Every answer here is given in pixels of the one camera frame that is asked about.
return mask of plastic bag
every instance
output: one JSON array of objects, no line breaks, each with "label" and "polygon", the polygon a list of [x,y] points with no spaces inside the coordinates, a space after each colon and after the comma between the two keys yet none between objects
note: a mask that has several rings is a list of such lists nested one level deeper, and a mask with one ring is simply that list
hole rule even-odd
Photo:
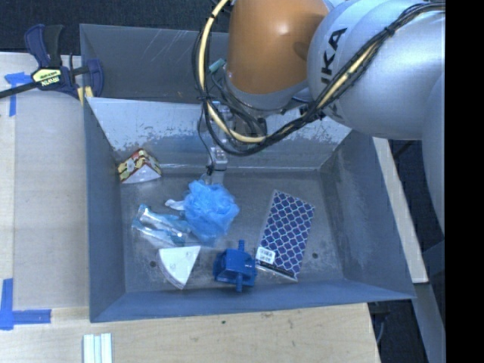
[{"label": "plastic bag", "polygon": [[227,235],[240,209],[221,184],[206,185],[196,180],[188,187],[190,193],[183,203],[185,219],[202,244],[213,246],[219,237]]},{"label": "plastic bag", "polygon": [[131,226],[146,238],[155,238],[172,246],[184,246],[190,234],[190,225],[184,219],[154,213],[145,204],[139,206]]}]

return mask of barcode label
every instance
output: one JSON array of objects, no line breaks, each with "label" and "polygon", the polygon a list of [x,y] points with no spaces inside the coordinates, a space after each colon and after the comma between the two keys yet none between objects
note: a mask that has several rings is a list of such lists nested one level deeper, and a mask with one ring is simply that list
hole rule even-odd
[{"label": "barcode label", "polygon": [[264,247],[257,248],[256,259],[261,262],[267,262],[268,264],[273,264],[275,260],[275,251],[265,249]]}]

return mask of bin floor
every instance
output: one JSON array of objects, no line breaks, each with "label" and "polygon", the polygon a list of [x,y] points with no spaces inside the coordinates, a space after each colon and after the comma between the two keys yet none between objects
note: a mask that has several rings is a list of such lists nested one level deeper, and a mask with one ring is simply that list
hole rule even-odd
[{"label": "bin floor", "polygon": [[[122,185],[123,238],[125,256],[126,291],[176,290],[164,277],[157,264],[157,248],[163,244],[150,242],[132,231],[131,221],[138,207],[145,203],[156,213],[178,215],[166,207],[168,199],[182,200],[188,184],[200,178],[200,170],[166,172],[162,178]],[[267,219],[274,190],[291,194],[315,207],[311,231],[302,260],[299,281],[330,281],[343,277],[334,236],[327,221],[321,174],[317,169],[305,171],[229,169],[224,186],[234,195],[240,212],[232,222],[227,236],[220,238],[216,247],[202,247],[185,289],[220,289],[233,287],[214,281],[213,261],[218,252],[237,248],[238,241],[245,241],[245,250],[255,255],[260,235]],[[191,238],[187,245],[199,244]],[[258,270],[256,285],[293,284],[287,278]]]}]

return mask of blue patterned card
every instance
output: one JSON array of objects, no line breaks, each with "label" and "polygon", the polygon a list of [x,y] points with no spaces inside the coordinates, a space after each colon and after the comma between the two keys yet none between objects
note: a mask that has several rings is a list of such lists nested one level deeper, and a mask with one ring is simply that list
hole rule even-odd
[{"label": "blue patterned card", "polygon": [[256,252],[256,265],[297,281],[315,208],[274,191]]}]

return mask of blue clamp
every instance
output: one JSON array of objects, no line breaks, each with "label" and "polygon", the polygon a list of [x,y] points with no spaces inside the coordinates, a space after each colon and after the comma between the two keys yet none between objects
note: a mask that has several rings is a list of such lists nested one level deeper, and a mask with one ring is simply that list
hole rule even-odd
[{"label": "blue clamp", "polygon": [[36,59],[39,68],[31,74],[32,82],[4,90],[0,92],[0,98],[38,88],[43,91],[61,92],[80,100],[76,76],[87,73],[90,75],[90,87],[93,95],[98,97],[101,94],[104,76],[101,62],[98,59],[89,59],[85,66],[74,69],[71,58],[70,68],[62,66],[58,42],[63,28],[63,26],[37,24],[27,30],[25,33],[26,49]]},{"label": "blue clamp", "polygon": [[256,261],[244,251],[244,241],[239,240],[238,249],[227,249],[217,254],[213,263],[213,276],[216,281],[234,284],[237,292],[242,286],[253,287],[256,276]]}]

